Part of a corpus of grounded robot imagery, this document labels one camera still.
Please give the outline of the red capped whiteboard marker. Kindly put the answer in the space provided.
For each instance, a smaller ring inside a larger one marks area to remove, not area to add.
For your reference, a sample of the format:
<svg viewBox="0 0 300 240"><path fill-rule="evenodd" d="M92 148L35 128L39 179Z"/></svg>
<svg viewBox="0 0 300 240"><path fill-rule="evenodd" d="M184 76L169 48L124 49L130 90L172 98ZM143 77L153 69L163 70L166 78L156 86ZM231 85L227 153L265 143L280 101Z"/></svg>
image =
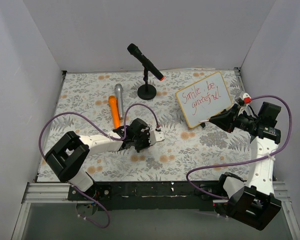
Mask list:
<svg viewBox="0 0 300 240"><path fill-rule="evenodd" d="M207 123L207 122L209 122L210 120L209 119L206 119L206 120L201 120L201 121L199 121L199 123Z"/></svg>

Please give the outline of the yellow framed whiteboard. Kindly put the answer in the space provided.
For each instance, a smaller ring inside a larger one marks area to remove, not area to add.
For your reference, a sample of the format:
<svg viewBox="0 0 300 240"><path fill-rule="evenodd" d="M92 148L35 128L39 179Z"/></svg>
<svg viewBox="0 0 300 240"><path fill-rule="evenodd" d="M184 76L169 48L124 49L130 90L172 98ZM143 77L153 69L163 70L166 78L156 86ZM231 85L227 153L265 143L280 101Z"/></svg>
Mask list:
<svg viewBox="0 0 300 240"><path fill-rule="evenodd" d="M185 121L191 129L233 104L220 71L178 90L175 96Z"/></svg>

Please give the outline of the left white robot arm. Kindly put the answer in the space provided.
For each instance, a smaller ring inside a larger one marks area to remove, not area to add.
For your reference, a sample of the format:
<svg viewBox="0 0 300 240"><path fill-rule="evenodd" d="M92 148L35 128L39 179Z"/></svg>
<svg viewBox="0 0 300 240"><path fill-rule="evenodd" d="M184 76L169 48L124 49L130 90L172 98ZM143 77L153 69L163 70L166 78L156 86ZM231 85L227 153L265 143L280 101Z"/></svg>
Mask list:
<svg viewBox="0 0 300 240"><path fill-rule="evenodd" d="M79 136L69 131L47 152L44 159L60 182L77 187L85 200L91 200L97 191L92 178L82 169L87 157L131 147L140 152L153 143L150 127L140 118L133 120L126 129L121 126L109 135Z"/></svg>

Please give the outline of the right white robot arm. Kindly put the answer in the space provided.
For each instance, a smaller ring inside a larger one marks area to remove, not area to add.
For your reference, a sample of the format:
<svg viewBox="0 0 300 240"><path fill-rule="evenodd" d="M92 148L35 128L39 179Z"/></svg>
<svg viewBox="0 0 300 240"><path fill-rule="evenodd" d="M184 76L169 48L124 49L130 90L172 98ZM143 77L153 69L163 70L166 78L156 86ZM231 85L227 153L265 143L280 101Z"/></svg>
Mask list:
<svg viewBox="0 0 300 240"><path fill-rule="evenodd" d="M253 117L234 104L209 120L228 133L238 128L250 134L251 157L256 162L250 165L247 180L225 172L219 178L216 192L220 198L228 198L223 207L227 216L259 231L282 207L273 188L274 155L281 141L281 132L275 128L280 111L280 106L263 102L257 117Z"/></svg>

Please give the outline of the floral table mat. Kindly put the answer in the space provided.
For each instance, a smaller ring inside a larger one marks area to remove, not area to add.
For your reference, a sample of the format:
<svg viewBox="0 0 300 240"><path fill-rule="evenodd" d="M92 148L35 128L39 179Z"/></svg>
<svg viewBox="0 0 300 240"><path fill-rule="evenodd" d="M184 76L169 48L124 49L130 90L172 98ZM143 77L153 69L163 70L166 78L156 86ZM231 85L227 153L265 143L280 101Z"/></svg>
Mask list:
<svg viewBox="0 0 300 240"><path fill-rule="evenodd" d="M230 172L247 179L250 165L250 136L236 129L226 133L213 124L189 128L176 92L209 75L210 70L173 70L164 80L149 77L157 95L141 100L142 72L67 73L56 106L58 117L47 128L42 149L47 153L69 131L96 135L113 129L108 103L116 84L123 87L123 104L129 110L126 122L140 118L150 127L161 125L165 140L137 152L134 148L88 157L82 168L97 182L218 180Z"/></svg>

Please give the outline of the black microphone stand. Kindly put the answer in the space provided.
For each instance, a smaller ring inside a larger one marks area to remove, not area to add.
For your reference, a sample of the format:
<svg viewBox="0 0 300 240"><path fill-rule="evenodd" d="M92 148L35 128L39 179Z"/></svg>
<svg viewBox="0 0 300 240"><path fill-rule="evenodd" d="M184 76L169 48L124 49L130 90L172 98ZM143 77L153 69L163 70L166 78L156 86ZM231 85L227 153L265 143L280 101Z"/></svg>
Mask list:
<svg viewBox="0 0 300 240"><path fill-rule="evenodd" d="M152 100L157 95L156 88L148 83L148 69L144 67L143 70L143 81L144 84L141 85L137 90L137 95L142 100Z"/></svg>

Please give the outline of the silver microphone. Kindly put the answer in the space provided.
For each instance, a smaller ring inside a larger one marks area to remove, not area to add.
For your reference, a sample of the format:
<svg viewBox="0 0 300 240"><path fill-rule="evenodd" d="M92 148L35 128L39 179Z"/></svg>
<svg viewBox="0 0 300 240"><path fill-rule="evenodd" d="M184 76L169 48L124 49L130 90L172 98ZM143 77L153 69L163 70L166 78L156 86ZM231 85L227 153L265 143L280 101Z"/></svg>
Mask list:
<svg viewBox="0 0 300 240"><path fill-rule="evenodd" d="M114 88L115 96L117 99L118 116L122 120L124 118L124 104L123 104L123 87L120 83L117 83Z"/></svg>

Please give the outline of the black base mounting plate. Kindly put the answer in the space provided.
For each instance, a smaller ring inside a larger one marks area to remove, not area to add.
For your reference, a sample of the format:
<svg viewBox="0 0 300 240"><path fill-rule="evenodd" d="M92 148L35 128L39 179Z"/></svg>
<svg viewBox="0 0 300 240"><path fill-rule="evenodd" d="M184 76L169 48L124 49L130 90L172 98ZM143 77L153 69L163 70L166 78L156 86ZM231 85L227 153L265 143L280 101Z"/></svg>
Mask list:
<svg viewBox="0 0 300 240"><path fill-rule="evenodd" d="M86 195L107 210L199 210L213 211L216 198L187 181L97 182Z"/></svg>

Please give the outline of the black microphone orange tip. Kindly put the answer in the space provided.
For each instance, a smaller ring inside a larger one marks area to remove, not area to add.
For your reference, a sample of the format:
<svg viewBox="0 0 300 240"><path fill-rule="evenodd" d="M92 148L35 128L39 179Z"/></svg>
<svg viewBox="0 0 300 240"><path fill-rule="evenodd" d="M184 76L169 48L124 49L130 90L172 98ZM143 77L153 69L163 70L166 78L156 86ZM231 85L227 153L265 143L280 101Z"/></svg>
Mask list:
<svg viewBox="0 0 300 240"><path fill-rule="evenodd" d="M133 43L127 47L128 52L134 56L148 71L150 71L158 80L163 81L165 76L154 66L154 64L140 51Z"/></svg>

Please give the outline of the aluminium frame rail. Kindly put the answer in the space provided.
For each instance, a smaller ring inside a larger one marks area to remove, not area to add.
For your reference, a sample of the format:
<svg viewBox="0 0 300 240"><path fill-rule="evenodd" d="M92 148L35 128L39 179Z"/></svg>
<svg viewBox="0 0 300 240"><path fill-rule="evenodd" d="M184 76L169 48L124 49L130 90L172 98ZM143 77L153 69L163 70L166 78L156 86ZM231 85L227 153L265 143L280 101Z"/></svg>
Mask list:
<svg viewBox="0 0 300 240"><path fill-rule="evenodd" d="M64 203L68 201L67 183L28 183L22 203Z"/></svg>

